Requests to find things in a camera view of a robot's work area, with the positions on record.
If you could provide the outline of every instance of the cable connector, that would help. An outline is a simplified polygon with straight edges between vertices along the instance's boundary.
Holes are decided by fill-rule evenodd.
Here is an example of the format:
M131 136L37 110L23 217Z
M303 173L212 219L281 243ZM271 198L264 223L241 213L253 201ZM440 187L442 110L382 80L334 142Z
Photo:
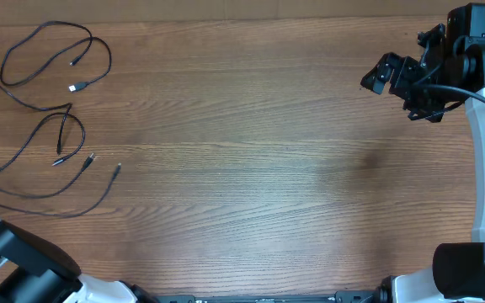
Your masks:
M63 162L65 162L66 160L68 160L68 156L64 156L64 157L60 157L59 159L55 160L53 164L51 164L51 166L57 166Z
M82 165L82 172L86 170L89 167L89 165L91 165L91 163L93 163L93 160L94 160L94 153L92 153L91 156L85 159L85 162Z
M71 61L70 65L71 66L77 65L77 63L80 62L81 59L82 59L82 55L77 56L74 60Z
M88 85L87 82L78 82L74 85L71 85L68 87L68 90L71 92L71 93L74 93L74 92L79 92L81 91L82 89L86 88Z
M119 174L120 171L121 171L121 163L117 164L117 167L115 168L115 171L114 171L113 179L115 179L117 177L117 175Z

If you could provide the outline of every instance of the tangled cable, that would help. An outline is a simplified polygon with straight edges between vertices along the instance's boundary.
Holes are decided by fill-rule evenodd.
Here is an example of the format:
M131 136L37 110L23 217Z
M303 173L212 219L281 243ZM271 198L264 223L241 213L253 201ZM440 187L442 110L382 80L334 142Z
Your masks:
M46 63L44 63L40 68L38 68L32 74L28 75L26 78L19 80L17 82L7 82L7 81L5 81L3 79L4 68L5 68L5 65L7 63L7 60L9 58L11 52L14 51L16 48L20 47L21 45L23 45L25 42L27 42L31 38L33 38L42 29L44 29L48 26L52 26L52 25L67 25L67 26L77 27L79 29L85 30L88 33L89 37L81 39L78 42L76 42L76 43L74 43L74 44L72 44L72 45L70 45L70 46L68 46L64 49L59 50L55 55L50 57L50 59L48 59L48 61ZM86 81L86 82L78 82L78 83L71 85L69 87L69 90L71 92L80 91L80 90L84 89L85 87L87 87L89 84L97 82L98 80L102 79L103 77L105 77L109 73L109 71L111 69L111 63L112 63L111 50L109 49L108 44L106 42L104 42L102 39L100 39L98 37L93 37L91 31L89 29L87 29L86 27L84 27L80 24L73 24L73 23L68 23L68 22L63 22L63 21L48 21L48 22L45 22L45 23L41 24L37 29L35 29L25 39L21 40L16 45L13 45L11 48L9 48L7 50L7 53L5 54L5 57L3 58L3 63L1 64L0 81L1 81L1 83L3 83L3 85L8 86L8 87L14 87L14 86L26 84L27 82L31 81L32 79L37 77L39 74L41 74L54 61L54 59L56 59L60 54L66 52L66 51L69 51L70 49L72 49L72 48L74 48L78 45L81 45L82 43L88 42L88 45L85 48L85 50L80 55L78 55L74 60L71 61L70 65L74 66L83 58L83 56L85 56L85 54L87 54L87 52L89 51L89 48L91 47L91 44L95 40L100 42L102 45L104 45L106 50L108 51L108 55L109 55L108 68L107 68L106 72L104 72L102 75L94 78L93 80ZM52 165L55 166L55 165L59 165L59 164L65 162L66 160L70 159L72 156L76 155L80 151L80 149L82 149L83 143L85 142L85 135L86 135L85 128L83 126L82 121L80 121L80 119L78 119L75 115L70 114L70 110L72 108L72 103L67 103L67 104L62 104L62 105L57 105L57 106L51 106L51 107L37 107L37 106L31 105L31 104L27 104L24 101L20 100L19 98L17 98L15 95L13 95L11 92L9 92L7 89L5 89L1 85L0 85L0 89L2 91L4 91L15 102L17 102L18 104L21 104L24 107L27 107L29 109L33 109L33 110L41 111L41 112L58 110L58 109L66 109L64 112L55 112L55 113L48 114L44 119L42 119L39 122L39 124L33 129L33 131L31 132L31 135L29 135L29 137L27 138L25 143L22 145L22 147L19 148L19 150L14 154L14 156L8 162L6 162L5 164L3 164L0 167L0 173L3 170L5 170L7 167L9 167L14 161L16 161L16 159L20 156L20 154L24 151L24 149L28 146L28 144L33 140L33 137L35 136L37 131L42 126L44 126L48 121L52 120L56 116L62 116L61 127L59 129L59 136L58 136L57 147L56 147L57 155L61 155L61 148L62 148L61 138L62 138L63 130L64 130L64 127L65 127L65 123L67 122L68 118L75 120L79 124L79 126L82 130L82 140L78 144L77 148L74 151L70 152L69 154L66 154L63 157L56 159L53 162ZM51 193L51 194L20 194L20 193L11 192L11 191L8 191L6 189L1 189L1 188L0 188L0 193L12 195L12 196L16 196L16 197L24 198L24 199L45 199L45 198L54 197L58 194L63 193L65 190L69 189L79 179L79 177L82 175L82 173L89 167L89 165L93 162L93 160L94 160L94 154L87 157L85 162L83 163L82 167L78 171L77 175L74 178L72 178L67 183L67 185L63 186L61 189L57 190L54 193ZM44 215L44 216L53 216L53 217L61 217L61 218L72 218L72 217L77 217L77 216L80 216L80 215L85 215L89 211L91 211L95 207L97 207L102 202L102 200L106 197L106 195L108 195L108 192L111 189L113 182L115 181L115 179L117 178L117 175L120 172L120 168L121 168L121 164L119 163L117 168L114 171L112 178L109 181L109 185L108 185L107 189L104 191L104 194L101 196L100 200L97 203L95 203L94 205L92 205L91 207L89 207L88 209L81 211L81 212L78 212L76 214L67 214L67 213L66 214L49 214L49 213L43 213L43 212L38 212L38 211L22 210L22 209L18 209L18 208L6 206L6 205L1 205L1 204L0 204L0 207L7 209L7 210L14 210L14 211L22 212L22 213L25 213L25 214Z

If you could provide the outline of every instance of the usb connector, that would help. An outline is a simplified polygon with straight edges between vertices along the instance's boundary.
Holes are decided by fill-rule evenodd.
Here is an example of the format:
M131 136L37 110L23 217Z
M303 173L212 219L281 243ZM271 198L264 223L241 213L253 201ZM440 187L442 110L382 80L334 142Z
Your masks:
M55 160L55 161L54 161L54 163L53 163L53 164L51 164L51 166L57 166L57 165L59 165L59 164L61 164L61 163L65 162L65 161L66 161L66 160L68 160L69 158L70 158L70 157L69 157L68 155L66 155L66 156L64 156L64 157L61 157L61 158L59 158L59 159ZM94 160L94 153L92 153L92 154L91 154L91 156L87 157L87 158L85 159L85 161L83 162L83 165L82 165L82 172L83 172L84 170L86 170L86 169L89 167L89 165L91 165L91 163L93 163L93 160Z
M75 66L78 62L80 62L80 59L82 59L83 55L77 56L74 60L71 61L70 65Z
M78 82L74 85L71 85L68 87L68 90L71 92L71 93L74 93L74 92L79 92L81 91L82 89L84 89L85 87L87 87L88 83L87 82Z

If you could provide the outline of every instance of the wooden table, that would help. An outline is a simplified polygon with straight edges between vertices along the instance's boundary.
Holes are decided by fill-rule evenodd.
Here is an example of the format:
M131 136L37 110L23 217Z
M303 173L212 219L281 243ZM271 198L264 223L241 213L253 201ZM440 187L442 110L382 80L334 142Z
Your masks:
M442 242L468 242L475 206L472 140L463 109L439 124L410 122L402 100L360 88L395 51L419 56L416 33L445 16L93 25L76 49L12 92L41 106L73 102L85 147L52 167L59 122L47 125L0 185L64 194L0 195L30 210L82 210L122 172L98 209L60 220L0 210L69 252L84 272L157 294L257 295L373 289L431 264ZM0 28L0 64L33 27ZM83 37L43 30L17 49L18 80ZM45 113L0 92L0 165ZM69 127L65 151L79 127Z

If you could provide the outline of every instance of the black cable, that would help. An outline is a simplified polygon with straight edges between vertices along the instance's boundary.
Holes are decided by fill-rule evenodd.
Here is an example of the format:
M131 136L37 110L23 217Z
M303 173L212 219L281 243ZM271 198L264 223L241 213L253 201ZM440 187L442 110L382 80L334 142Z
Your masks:
M18 48L19 46L21 46L23 43L27 42L28 40L30 40L31 38L33 38L35 35L37 35L43 28L45 28L47 26L51 26L51 25L69 25L69 26L78 27L79 29L86 30L88 32L88 34L89 34L89 37L88 38L84 38L82 40L79 40L78 42L76 42L76 43L74 43L72 45L69 45L68 47L65 47L64 49L59 50L55 55L53 55L52 57L50 57L50 59L48 59L48 61L44 65L42 65L35 72L33 72L32 74L30 74L29 76L27 76L25 79L20 80L20 81L17 81L17 82L12 82L12 83L5 82L5 80L3 79L3 70L5 68L5 64L7 63L7 59L10 56L10 53L12 51L14 51L16 48ZM68 89L71 92L79 92L82 89L84 89L85 87L87 87L89 84L94 83L94 82L97 82L98 80L102 79L103 77L105 77L109 73L109 71L111 70L111 63L112 63L111 49L109 48L108 44L104 40L100 39L99 37L93 37L93 35L91 34L91 31L89 31L89 29L86 28L85 26L82 26L80 24L73 24L73 23L69 23L69 22L63 22L63 21L48 21L48 22L46 22L44 24L41 24L36 30L33 31L33 33L31 33L25 39L21 40L19 43L17 43L16 45L12 46L11 48L9 48L7 50L7 53L5 54L5 57L3 58L3 62L1 63L0 81L5 86L17 86L17 85L20 85L20 84L27 83L30 80L32 80L35 77L37 77L41 72L43 72L51 64L51 62L54 61L54 59L56 59L60 54L66 52L66 51L68 51L68 50L70 50L70 49L72 49L72 48L74 48L74 47L76 47L78 45L81 45L83 42L86 42L87 41L88 42L88 46L85 48L85 50L79 56L77 56L74 60L72 60L71 63L70 63L71 66L75 66L82 59L82 57L89 51L89 48L91 47L91 44L93 43L94 40L100 42L102 45L104 45L104 47L106 47L106 50L108 51L108 56L109 56L108 68L106 69L106 72L104 72L102 75L94 78L93 80L85 81L85 82L78 82L78 83L76 83L76 84L71 85L70 87L68 87Z
M0 89L2 91L4 91L14 101L16 101L17 103L19 103L19 104L21 104L21 105L23 105L23 106L25 106L26 108L29 108L29 109L34 109L34 110L38 110L38 111L51 111L51 110L56 110L56 109L67 108L66 113L63 115L63 120L61 121L61 128L59 129L59 139L57 140L57 148L56 148L57 155L61 154L61 138L62 138L62 135L63 135L63 128L65 127L65 121L67 121L67 116L69 115L68 112L71 110L72 103L67 103L67 104L57 105L57 106L52 106L52 107L47 107L47 108L40 108L40 107L36 107L34 105L31 105L31 104L25 103L24 101L20 100L16 96L14 96L11 92L9 92L7 89L2 87L1 85L0 85Z
M64 157L61 157L57 160L54 161L54 164L53 165L57 165L57 164L60 164L62 162L65 162L66 160L68 160L70 157L74 156L77 152L80 151L80 149L82 149L82 146L83 146L83 143L85 142L85 127L83 127L83 124L82 124L82 121L80 121L76 116L74 116L73 114L67 114L67 113L52 113L52 114L48 114L43 120L40 121L40 123L35 127L35 129L33 130L33 132L31 133L31 135L29 135L29 137L27 138L27 140L25 141L25 143L22 145L22 147L20 147L20 149L14 154L14 156L5 164L3 164L1 167L0 167L0 172L2 172L5 168L7 168L9 165L11 165L14 161L16 161L16 159L18 158L18 156L24 151L25 147L27 147L27 145L31 142L31 140L33 139L33 137L35 136L36 132L42 127L42 125L44 125L48 120L51 119L51 117L54 117L56 115L64 115L66 114L67 116L73 118L76 120L76 122L80 125L80 128L82 129L82 141L80 142L80 144L77 146L77 148L67 154L66 156Z
M454 41L454 44L452 45L452 55L455 58L458 56L458 47L460 47L461 41L468 37L469 37L468 35L461 35L456 39L456 41Z
M460 93L463 94L464 96L468 98L474 98L482 103L485 104L485 97L481 96L479 94L469 92L468 90L462 89L462 88L455 88L451 86L446 86L446 85L439 85L439 84L424 84L424 85L417 85L417 86L412 86L414 89L427 89L427 90L434 90L434 91L443 91L443 92L449 92L449 93Z
M70 23L70 22L64 22L64 21L48 21L48 22L45 22L45 23L39 25L39 27L36 28L33 31L33 33L29 34L29 36L25 37L25 39L21 40L20 42L13 45L11 48L9 48L7 50L7 53L5 54L5 57L3 58L3 63L1 63L1 69L0 69L0 81L1 81L1 83L3 83L5 86L17 86L17 85L20 85L20 84L27 83L30 80L32 80L33 78L37 77L41 72L43 72L50 65L50 63L52 61L54 61L54 59L56 59L60 54L64 53L65 51L68 51L71 48L75 47L76 45L79 45L79 44L82 43L82 42L75 43L73 45L70 45L70 46L62 49L62 50L59 50L55 55L53 55L50 59L48 59L48 61L45 64L43 64L41 67L39 67L39 69L37 69L35 72L33 72L32 74L27 76L25 79L17 81L17 82L12 82L12 83L6 82L3 79L3 69L5 68L5 64L7 63L7 59L10 56L10 53L12 51L14 51L15 49L17 49L18 47L20 47L25 42L29 41L31 38L33 38L35 35L37 35L42 29L44 29L48 26L52 26L52 25L73 26L73 27L77 27L79 29L83 29L83 30L87 31L88 34L89 34L89 38L86 38L86 40L89 40L88 46L85 48L85 50L83 50L83 52L80 55L78 55L74 60L71 61L71 66L76 65L80 61L80 59L82 59L82 57L89 51L89 47L91 47L91 44L93 43L93 34L91 34L91 31L88 28L86 28L85 26L80 25L80 24Z
M451 112L452 110L457 109L460 106L462 106L464 103L465 103L465 101L460 101L460 102L456 102L456 103L452 104L451 106L446 107L446 108L444 108L442 110L433 112L432 114L419 115L419 116L416 116L416 117L410 114L408 117L409 117L409 119L411 121L428 119L428 118L432 118L432 117L435 117L435 116L438 116L438 115L441 115L441 114L445 114L445 113Z
M89 34L89 37L88 38L85 38L85 39L82 39L82 40L79 40L78 42L58 51L55 55L53 55L50 59L48 59L48 61L42 65L39 69L37 69L35 72L33 72L32 74L30 74L29 76L27 76L25 79L23 80L20 80L20 81L17 81L17 82L12 82L12 83L9 83L9 82L5 82L5 80L3 79L3 73L4 73L4 68L5 68L5 64L7 63L7 60L10 56L10 53L15 50L16 48L20 47L22 44L24 44L25 42L27 42L28 40L32 39L35 35L37 35L43 28L47 27L47 26L52 26L52 25L69 25L69 26L74 26L74 27L78 27L79 29L84 29L88 32ZM109 64L108 64L108 68L106 70L106 72L104 72L102 75L94 78L93 80L90 80L90 81L87 81L87 82L78 82L74 85L71 85L69 87L69 90L71 92L75 92L75 91L79 91L79 90L82 90L84 89L85 87L87 87L87 85L91 84L91 83L94 83L94 82L97 82L98 80L102 79L103 77L105 77L109 71L111 70L111 64L112 64L112 55L111 55L111 50L108 46L108 44L103 41L102 39L98 38L98 37L93 37L93 35L91 34L91 32L89 31L89 29L87 29L86 27L82 26L82 25L79 25L79 24L72 24L72 23L68 23L68 22L62 22L62 21L49 21L49 22L46 22L46 23L43 23L41 24L36 30L33 31L33 33L31 33L29 36L27 36L25 39L21 40L19 43L17 43L16 45L12 46L11 48L9 48L7 50L7 53L5 54L5 57L3 58L3 62L1 64L1 69L0 69L0 80L1 82L6 85L6 86L18 86L18 85L21 85L21 84L25 84L27 83L28 81L34 79L35 77L37 77L40 73L42 73L50 64L51 62L56 59L60 54L70 50L71 48L73 47L76 47L78 45L81 45L82 43L84 42L88 42L88 45L87 47L85 48L85 50L83 50L83 52L78 55L73 61L71 61L71 66L74 66L76 65L81 59L82 57L89 51L89 48L91 47L91 44L93 43L93 41L96 40L100 43L102 43L105 47L106 47L106 50L108 51L108 55L109 55ZM80 149L82 148L83 146L83 143L85 142L85 128L83 127L83 124L82 122L74 115L70 114L70 110L72 108L72 103L68 103L68 104L63 104L63 105L58 105L58 106L54 106L54 107L49 107L49 108L41 108L41 107L37 107L37 106L34 106L34 105L31 105L31 104L27 104L25 102L23 102L22 100L20 100L19 98L17 98L16 96L14 96L12 93L10 93L7 89L3 88L1 85L0 85L0 89L3 90L9 97L11 97L14 101L16 101L18 104L21 104L29 109L34 109L34 110L38 110L38 111L50 111L50 110L55 110L55 109L64 109L66 108L67 110L63 113L63 112L58 112L58 113L52 113L52 114L48 114L36 127L35 129L33 130L33 132L31 133L31 135L29 135L28 139L26 140L26 142L22 145L22 147L14 154L14 156L5 164L3 164L1 167L0 167L0 172L2 172L5 168L7 168L8 166L10 166L14 161L16 161L16 159L19 157L19 155L24 151L25 147L27 147L27 145L31 142L31 140L33 139L33 137L35 136L36 132L47 122L49 121L51 118L55 117L56 115L62 115L62 120L61 120L61 128L59 129L59 136L58 136L58 140L57 140L57 148L56 148L56 151L57 151L57 154L60 155L61 154L61 138L62 138L62 134L63 134L63 129L64 129L64 126L65 126L65 123L67 121L67 118L68 117L71 117L72 119L76 120L76 122L78 122L78 124L80 125L80 128L82 129L82 141L80 142L80 144L78 145L78 147L76 148L75 151L69 153L68 155L65 155L64 157L60 157L59 159L55 160L54 163L52 165L58 165L58 164L61 164L63 162L65 162L66 160L68 160L70 157L74 156L77 152L80 151ZM17 196L17 197L20 197L20 198L26 198L26 199L44 199L44 198L50 198L50 197L53 197L53 196L56 196L58 194L61 194L62 192L64 192L65 190L69 189L76 181L77 179L82 175L82 173L87 169L87 167L93 162L93 155L89 156L82 168L80 169L80 171L77 173L77 175L67 184L65 185L62 189L59 189L58 191L56 191L55 193L52 193L52 194L20 194L20 193L14 193L14 192L10 192L10 191L7 191L6 189L1 189L0 188L0 192L1 193L4 193L4 194L9 194L9 195L12 195L12 196ZM30 214L35 214L35 215L49 215L49 216L58 216L58 217L65 217L65 218L69 218L69 217L75 217L75 216L80 216L80 215L84 215L86 213L88 213L90 210L94 209L95 207L97 207L101 202L102 200L105 198L105 196L108 194L109 192L109 189L111 188L111 184L114 182L117 174L119 173L119 170L120 170L120 165L118 166L118 168L115 170L115 173L114 173L114 176L112 177L112 180L110 181L109 183L109 186L108 188L106 189L104 195L101 197L101 199L99 200L99 202L97 202L97 204L95 204L92 208L90 209L87 209L83 212L80 212L80 213L77 213L77 214L73 214L73 215L69 215L69 214L44 214L44 213L38 213L38 212L34 212L34 211L28 211L28 210L20 210L20 209L15 209L13 207L9 207L9 206L5 206L5 205L0 205L0 207L3 207L3 208L7 208L9 210L16 210L16 211L20 211L20 212L25 212L25 213L30 213Z
M7 191L5 189L1 189L1 188L0 188L0 193L12 195L12 196L24 198L24 199L46 199L46 198L55 197L58 194L61 194L65 190L69 189L76 182L76 180L78 180L78 178L80 178L82 173L85 172L85 170L89 167L89 165L91 165L93 160L94 160L94 154L91 154L91 156L89 156L89 157L87 157L87 159L85 159L85 162L83 163L82 168L80 168L80 170L76 174L76 176L74 178L72 178L72 180L67 185L63 186L62 189L57 190L55 193L51 193L51 194L19 194L19 193L13 193L13 192Z
M438 66L436 66L431 72L429 72L426 76L420 78L417 82L413 83L413 85L419 85L422 84L422 82L426 81L426 79L429 79L432 77L441 67L443 66L443 62L441 62Z
M87 214L91 210L94 210L95 208L97 208L102 203L102 201L106 198L109 191L111 190L111 186L113 185L114 181L117 179L117 175L119 174L120 170L121 170L121 163L119 163L117 165L117 167L115 168L114 174L113 174L112 178L110 179L110 181L108 183L108 187L104 191L103 195L100 197L99 201L97 201L95 204L91 205L86 210L80 211L76 214L49 214L49 213L44 213L44 212L40 212L40 211L21 210L19 208L7 206L7 205L2 205L2 204L0 204L0 207L5 209L5 210L17 211L17 212L27 214L27 215L43 215L43 216L58 217L58 218L65 218L65 219L76 218L76 217L79 217L81 215Z

